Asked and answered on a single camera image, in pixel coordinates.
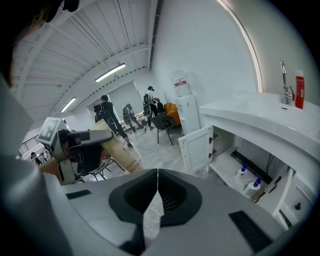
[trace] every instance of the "orange chair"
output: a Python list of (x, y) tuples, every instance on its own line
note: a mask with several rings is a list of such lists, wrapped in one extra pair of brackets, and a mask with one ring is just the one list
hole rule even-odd
[(174, 121), (177, 126), (181, 124), (176, 104), (173, 104), (173, 103), (164, 104), (164, 111), (167, 113), (168, 117), (174, 118)]

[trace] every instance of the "light strip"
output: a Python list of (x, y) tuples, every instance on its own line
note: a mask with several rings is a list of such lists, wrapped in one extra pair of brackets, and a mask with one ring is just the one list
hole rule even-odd
[(76, 100), (76, 98), (72, 98), (69, 103), (67, 105), (65, 105), (65, 107), (61, 110), (61, 113), (62, 112), (65, 112), (66, 109)]
[(110, 76), (114, 72), (117, 72), (120, 69), (123, 69), (126, 66), (126, 64), (122, 63), (119, 66), (114, 67), (113, 69), (109, 70), (108, 72), (104, 73), (103, 75), (99, 76), (97, 79), (95, 79), (96, 82), (100, 82), (102, 79), (105, 79), (106, 77)]
[(217, 0), (219, 2), (219, 4), (222, 5), (222, 7), (224, 9), (227, 10), (227, 12), (230, 14), (230, 16), (233, 18), (233, 20), (235, 21), (235, 23), (238, 25), (238, 27), (240, 28), (240, 31), (244, 37), (244, 40), (246, 42), (246, 44), (248, 45), (249, 51), (251, 53), (252, 56), (252, 60), (253, 60), (253, 65), (254, 65), (254, 69), (255, 69), (255, 73), (256, 73), (256, 79), (257, 79), (257, 91), (259, 93), (263, 93), (264, 92), (264, 86), (263, 86), (263, 81), (262, 81), (262, 74), (261, 74), (261, 70), (260, 70), (260, 65), (258, 62), (258, 57), (256, 55), (256, 51), (254, 49), (254, 46), (251, 43), (251, 40), (245, 30), (245, 28), (242, 26), (242, 24), (240, 23), (240, 21), (238, 20), (237, 16), (232, 12), (232, 10), (226, 5), (226, 3), (223, 0)]

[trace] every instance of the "ceiling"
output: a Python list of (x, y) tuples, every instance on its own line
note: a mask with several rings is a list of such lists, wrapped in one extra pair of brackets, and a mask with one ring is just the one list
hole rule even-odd
[[(12, 93), (37, 121), (60, 112), (68, 103), (67, 92), (83, 88), (121, 63), (126, 67), (100, 82), (100, 87), (149, 69), (157, 2), (80, 0), (73, 13), (61, 7), (50, 24), (18, 44)], [(96, 90), (96, 86), (81, 89), (68, 111)]]

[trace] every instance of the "cabinet knob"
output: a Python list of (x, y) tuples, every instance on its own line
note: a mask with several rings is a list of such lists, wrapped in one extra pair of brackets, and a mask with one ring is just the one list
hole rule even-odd
[(301, 203), (298, 202), (297, 205), (294, 206), (294, 208), (298, 211), (301, 210)]

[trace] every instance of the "black chair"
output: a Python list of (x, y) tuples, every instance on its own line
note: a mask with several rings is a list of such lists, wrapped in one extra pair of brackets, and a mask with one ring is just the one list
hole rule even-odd
[(172, 116), (161, 115), (161, 116), (152, 117), (151, 121), (154, 124), (154, 126), (157, 128), (158, 144), (159, 144), (159, 132), (162, 132), (165, 130), (166, 134), (168, 134), (171, 145), (173, 146), (174, 144), (172, 143), (172, 140), (170, 138), (169, 129), (176, 126), (175, 119)]

